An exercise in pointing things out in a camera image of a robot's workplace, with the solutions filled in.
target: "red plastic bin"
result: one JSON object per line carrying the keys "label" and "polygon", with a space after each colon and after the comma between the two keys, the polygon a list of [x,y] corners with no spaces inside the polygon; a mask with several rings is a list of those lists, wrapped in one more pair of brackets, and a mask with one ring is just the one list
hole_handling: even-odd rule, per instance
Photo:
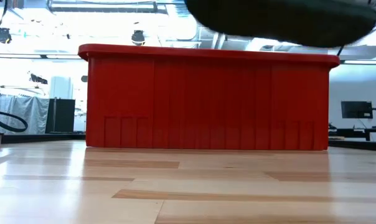
{"label": "red plastic bin", "polygon": [[87,44],[87,146],[324,150],[339,58]]}

